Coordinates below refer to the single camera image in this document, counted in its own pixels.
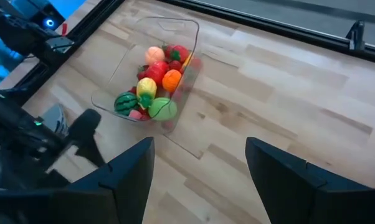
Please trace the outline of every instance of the watermelon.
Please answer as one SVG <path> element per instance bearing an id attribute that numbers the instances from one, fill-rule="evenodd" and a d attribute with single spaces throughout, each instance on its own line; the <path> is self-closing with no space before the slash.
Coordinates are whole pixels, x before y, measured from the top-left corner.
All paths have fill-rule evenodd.
<path id="1" fill-rule="evenodd" d="M 114 102 L 114 110 L 124 116 L 128 116 L 131 110 L 137 110 L 138 108 L 138 98 L 131 92 L 120 94 Z"/>

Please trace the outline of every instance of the wooden floor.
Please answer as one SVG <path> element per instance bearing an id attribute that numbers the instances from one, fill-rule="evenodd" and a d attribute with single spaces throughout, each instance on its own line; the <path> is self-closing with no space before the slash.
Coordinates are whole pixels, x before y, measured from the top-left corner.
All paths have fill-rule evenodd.
<path id="1" fill-rule="evenodd" d="M 25 104 L 33 115 L 61 103 L 73 121 L 115 73 L 134 21 L 200 23 L 204 70 L 175 131 L 162 136 L 104 111 L 96 140 L 110 160 L 154 136 L 156 162 L 144 223 L 270 223 L 249 177 L 253 136 L 375 187 L 375 64 L 158 1 L 129 0 Z M 56 168 L 76 180 L 79 157 Z"/>

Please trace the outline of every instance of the green fruit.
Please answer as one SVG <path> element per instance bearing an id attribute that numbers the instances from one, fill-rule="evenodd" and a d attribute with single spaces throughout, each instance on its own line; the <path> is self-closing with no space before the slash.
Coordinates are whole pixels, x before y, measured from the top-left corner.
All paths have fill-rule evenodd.
<path id="1" fill-rule="evenodd" d="M 155 121 L 172 119 L 177 112 L 176 103 L 165 97 L 155 98 L 149 108 L 149 115 Z"/>
<path id="2" fill-rule="evenodd" d="M 138 98 L 130 92 L 120 94 L 114 101 L 114 110 L 125 116 L 130 115 L 131 110 L 137 110 L 138 108 Z"/>

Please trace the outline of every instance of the blue led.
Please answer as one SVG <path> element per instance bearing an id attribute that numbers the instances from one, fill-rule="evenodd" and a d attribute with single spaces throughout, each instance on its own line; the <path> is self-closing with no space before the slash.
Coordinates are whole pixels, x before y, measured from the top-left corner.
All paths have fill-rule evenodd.
<path id="1" fill-rule="evenodd" d="M 44 19 L 44 26 L 48 28 L 53 28 L 55 26 L 55 22 L 52 19 Z"/>

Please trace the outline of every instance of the toy orange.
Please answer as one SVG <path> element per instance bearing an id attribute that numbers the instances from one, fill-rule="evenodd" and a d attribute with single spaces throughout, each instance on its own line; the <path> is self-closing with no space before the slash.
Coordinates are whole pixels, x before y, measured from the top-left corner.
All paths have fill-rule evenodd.
<path id="1" fill-rule="evenodd" d="M 182 74 L 179 71 L 175 69 L 168 71 L 163 78 L 163 88 L 172 93 L 178 87 L 181 78 Z"/>
<path id="2" fill-rule="evenodd" d="M 164 51 L 159 47 L 150 47 L 145 53 L 146 63 L 152 65 L 165 59 Z"/>

